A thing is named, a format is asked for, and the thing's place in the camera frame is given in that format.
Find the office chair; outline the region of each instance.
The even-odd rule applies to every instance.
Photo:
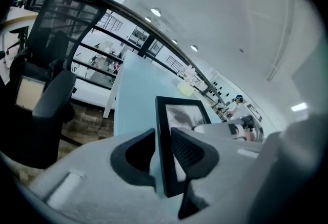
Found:
[[[74,116],[71,61],[105,11],[98,0],[45,0],[5,87],[1,151],[14,161],[41,169],[56,162],[63,122]]]

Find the desk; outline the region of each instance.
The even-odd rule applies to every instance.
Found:
[[[150,61],[127,51],[123,67],[119,72],[114,116],[114,135],[137,130],[156,129],[155,97],[167,96],[197,99],[194,95],[185,96],[178,90],[180,83],[173,73],[162,70]],[[205,107],[212,123],[221,122],[212,108]],[[156,179],[156,192],[174,214],[181,205],[182,194],[167,198],[163,192],[161,169],[156,133],[156,150],[151,161],[151,174]]]
[[[10,7],[7,16],[0,23],[0,36],[18,28],[32,26],[36,17],[36,12],[18,7]]]
[[[1,39],[1,50],[2,51],[6,51],[5,48],[5,34],[25,27],[25,26],[33,26],[34,21],[37,17],[37,13],[36,12],[32,12],[29,10],[25,10],[22,8],[18,8],[18,7],[10,7],[9,12],[7,14],[7,16],[5,16],[3,18],[3,20],[0,23],[0,39]],[[8,59],[8,57],[6,56],[6,62],[10,62],[10,60],[12,59]],[[9,67],[6,67],[2,61],[2,63],[0,63],[0,75],[3,78],[5,84],[9,81]]]

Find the mesh chair back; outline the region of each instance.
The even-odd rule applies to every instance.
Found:
[[[70,70],[80,42],[105,12],[97,0],[45,0],[27,41],[33,61],[47,66],[61,60]]]

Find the person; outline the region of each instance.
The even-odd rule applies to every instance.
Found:
[[[235,102],[237,104],[236,108],[233,111],[228,111],[227,112],[231,116],[233,116],[238,111],[238,109],[243,106],[244,100],[243,100],[242,95],[237,95],[236,98],[235,98]]]

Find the railing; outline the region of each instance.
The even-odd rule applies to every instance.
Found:
[[[40,9],[40,2],[38,4],[36,4],[36,1],[39,0],[28,0],[27,4],[26,4],[26,8],[30,9],[30,10],[34,10],[34,11],[38,11]],[[108,36],[111,36],[112,38],[119,40],[120,42],[124,43],[124,50],[136,50],[138,52],[138,55],[141,57],[148,57],[149,59],[151,59],[152,61],[155,61],[156,63],[160,64],[161,66],[163,66],[164,68],[166,68],[167,70],[169,70],[170,72],[174,73],[175,75],[177,74],[177,72],[180,70],[180,68],[182,67],[182,64],[179,63],[178,61],[176,61],[174,58],[169,57],[167,59],[167,63],[170,66],[167,66],[165,63],[162,63],[161,61],[159,61],[157,58],[155,58],[153,56],[154,53],[152,53],[150,51],[151,49],[151,45],[153,43],[155,43],[156,41],[158,41],[159,43],[162,44],[162,46],[165,46],[166,48],[168,48],[170,51],[172,51],[183,63],[185,63],[187,66],[188,65],[192,65],[197,74],[198,77],[204,81],[204,83],[206,84],[207,88],[203,91],[199,90],[198,88],[196,88],[196,90],[198,90],[204,97],[207,97],[208,99],[210,99],[207,95],[206,92],[208,90],[212,90],[214,92],[214,94],[217,96],[218,100],[220,101],[222,104],[224,104],[224,101],[222,100],[222,98],[220,97],[220,95],[216,92],[216,90],[214,89],[213,85],[211,85],[211,83],[208,81],[208,79],[202,74],[202,72],[197,68],[197,66],[195,66],[195,64],[187,57],[187,55],[180,49],[177,47],[176,44],[174,44],[171,39],[169,39],[167,36],[165,36],[163,33],[161,33],[158,29],[156,29],[153,25],[149,24],[148,22],[146,22],[141,16],[139,16],[138,14],[136,14],[135,12],[131,11],[130,9],[126,8],[125,6],[113,1],[113,0],[100,0],[101,5],[105,5],[107,8],[110,8],[111,11],[117,13],[118,15],[124,17],[125,19],[131,21],[132,23],[136,24],[139,28],[141,28],[142,30],[144,30],[144,32],[147,32],[149,34],[148,38],[146,39],[146,41],[144,42],[144,44],[140,47],[140,46],[136,46],[135,44],[131,43],[128,40],[125,40],[124,38],[116,35],[115,33],[113,33],[113,31],[117,31],[119,30],[119,28],[122,26],[122,23],[120,21],[118,21],[117,19],[115,19],[114,17],[112,17],[110,14],[107,14],[105,17],[102,18],[102,20],[95,25],[93,28],[94,30],[100,31],[102,33],[107,34]],[[122,63],[124,60],[122,58],[117,57],[116,55],[110,54],[110,53],[106,53],[104,51],[101,51],[93,46],[90,45],[86,45],[84,43],[80,44],[81,46],[94,51],[100,55],[103,55],[113,61],[116,61],[118,63]],[[87,67],[88,69],[91,69],[95,72],[98,72],[102,75],[105,76],[109,76],[113,79],[115,79],[116,75],[109,72],[109,71],[105,71],[101,68],[95,67],[89,63],[84,63],[81,62],[77,59],[73,59],[72,60],[74,63],[78,64],[78,65],[82,65],[84,67]],[[82,76],[77,76],[78,79],[86,81],[88,83],[91,83],[93,85],[97,85],[103,88],[108,88],[111,89],[111,87],[106,86],[104,84],[101,84],[99,82],[96,81],[92,81],[86,77],[82,77]]]
[[[105,13],[102,19],[97,23],[97,26],[109,31],[117,32],[122,26],[122,22],[111,16],[110,13]]]
[[[180,69],[183,67],[182,64],[180,64],[176,59],[174,59],[172,56],[169,56],[169,58],[166,60],[166,62],[170,65],[170,67],[175,71],[179,72]]]

